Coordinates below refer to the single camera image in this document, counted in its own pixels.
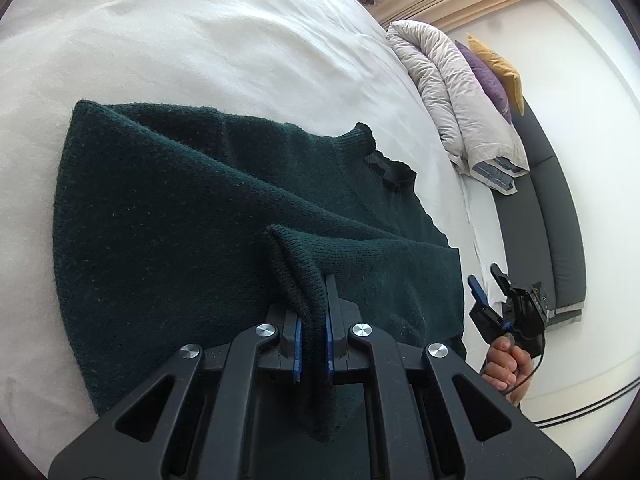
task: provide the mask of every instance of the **white bedsheet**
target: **white bedsheet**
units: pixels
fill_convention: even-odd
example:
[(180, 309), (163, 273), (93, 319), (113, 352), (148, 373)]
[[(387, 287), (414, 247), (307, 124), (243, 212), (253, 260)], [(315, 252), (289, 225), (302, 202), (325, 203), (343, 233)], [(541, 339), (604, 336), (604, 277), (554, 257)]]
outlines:
[[(463, 275), (484, 270), (486, 282), (490, 263), (505, 265), (490, 191), (457, 176), (383, 29), (354, 0), (15, 0), (0, 21), (0, 80), (0, 418), (42, 471), (95, 419), (51, 256), (78, 99), (210, 105), (330, 136), (362, 121), (417, 171)], [(475, 329), (465, 343), (478, 367)]]

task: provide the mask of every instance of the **black cable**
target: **black cable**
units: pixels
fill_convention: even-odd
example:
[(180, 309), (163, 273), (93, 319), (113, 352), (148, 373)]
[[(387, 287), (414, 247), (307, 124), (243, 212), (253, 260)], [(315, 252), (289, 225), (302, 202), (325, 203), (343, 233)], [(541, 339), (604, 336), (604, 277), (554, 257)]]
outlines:
[(517, 390), (519, 387), (521, 387), (523, 384), (526, 384), (527, 381), (530, 380), (530, 378), (533, 377), (533, 374), (535, 374), (538, 371), (538, 368), (540, 368), (540, 365), (542, 364), (542, 359), (545, 356), (545, 348), (546, 348), (546, 340), (545, 340), (545, 334), (544, 332), (542, 333), (542, 352), (540, 353), (540, 361), (538, 361), (538, 364), (536, 365), (536, 367), (533, 369), (533, 371), (527, 376), (526, 379), (524, 379), (524, 381), (522, 381), (520, 384), (516, 384), (515, 386), (512, 386), (511, 388), (507, 388), (506, 390), (504, 390), (503, 392), (501, 392), (501, 394), (503, 394), (504, 396), (509, 395), (511, 392)]
[(539, 420), (537, 422), (534, 422), (534, 424), (537, 427), (539, 427), (540, 430), (544, 430), (545, 428), (552, 428), (554, 426), (559, 426), (560, 424), (571, 422), (572, 420), (576, 420), (583, 416), (590, 415), (591, 413), (597, 412), (599, 409), (604, 408), (605, 406), (608, 406), (612, 402), (615, 402), (616, 400), (625, 396), (626, 394), (631, 392), (633, 389), (635, 389), (635, 387), (638, 386), (639, 384), (640, 384), (640, 377), (635, 378), (629, 384), (627, 384), (626, 386), (623, 386), (618, 391), (613, 392), (607, 397), (604, 397), (603, 399), (600, 399), (596, 402), (592, 402), (588, 406), (584, 406), (579, 410), (573, 410), (572, 412), (564, 413), (563, 415), (553, 416), (551, 418)]

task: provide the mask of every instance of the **black gripper frame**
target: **black gripper frame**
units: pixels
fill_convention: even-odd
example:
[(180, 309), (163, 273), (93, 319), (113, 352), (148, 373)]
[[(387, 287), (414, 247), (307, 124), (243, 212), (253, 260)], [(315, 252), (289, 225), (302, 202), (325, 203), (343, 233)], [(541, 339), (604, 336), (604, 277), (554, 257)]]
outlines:
[(500, 316), (488, 303), (486, 294), (475, 276), (468, 277), (468, 284), (476, 304), (469, 312), (485, 343), (491, 344), (498, 337), (511, 333), (515, 343), (525, 349), (532, 358), (543, 352), (543, 335), (548, 325), (546, 297), (541, 283), (527, 288), (513, 286), (509, 277), (497, 264), (491, 266), (491, 274), (507, 301), (502, 304)]
[[(363, 384), (371, 479), (575, 480), (569, 456), (453, 350), (354, 329), (358, 306), (334, 276), (326, 289), (327, 378)], [(194, 357), (176, 352), (59, 453), (49, 480), (259, 480), (257, 390), (295, 381), (301, 355), (296, 314), (272, 306), (266, 322), (271, 335), (254, 326)]]

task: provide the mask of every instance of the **white floor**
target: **white floor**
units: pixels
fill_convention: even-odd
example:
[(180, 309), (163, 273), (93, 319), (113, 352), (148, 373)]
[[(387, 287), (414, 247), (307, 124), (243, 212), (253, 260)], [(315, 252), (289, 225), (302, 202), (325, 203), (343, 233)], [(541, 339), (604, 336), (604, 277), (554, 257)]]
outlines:
[[(640, 376), (634, 286), (640, 114), (598, 50), (546, 0), (493, 12), (450, 36), (466, 43), (467, 32), (519, 70), (524, 95), (562, 165), (584, 241), (588, 291), (582, 321), (548, 334), (545, 362), (523, 403), (525, 413), (539, 420), (585, 406)], [(633, 397), (547, 433), (582, 471)]]

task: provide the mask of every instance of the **throw pillow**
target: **throw pillow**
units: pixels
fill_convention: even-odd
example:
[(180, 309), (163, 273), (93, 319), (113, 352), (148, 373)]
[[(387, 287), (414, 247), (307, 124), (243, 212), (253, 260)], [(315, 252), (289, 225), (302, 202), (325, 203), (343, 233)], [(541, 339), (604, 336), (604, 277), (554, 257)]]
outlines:
[(471, 52), (466, 46), (456, 40), (456, 47), (465, 57), (466, 62), (471, 67), (471, 72), (474, 73), (476, 79), (480, 83), (482, 90), (487, 95), (494, 106), (498, 109), (501, 115), (507, 119), (507, 122), (511, 124), (511, 110), (509, 108), (509, 98), (507, 92), (504, 91), (504, 87), (496, 75), (491, 72), (491, 69), (485, 65), (482, 60)]
[(524, 115), (524, 97), (522, 96), (522, 81), (520, 74), (506, 59), (498, 56), (493, 50), (467, 34), (469, 49), (476, 54), (485, 65), (498, 77), (507, 92), (509, 101), (515, 105), (521, 115)]

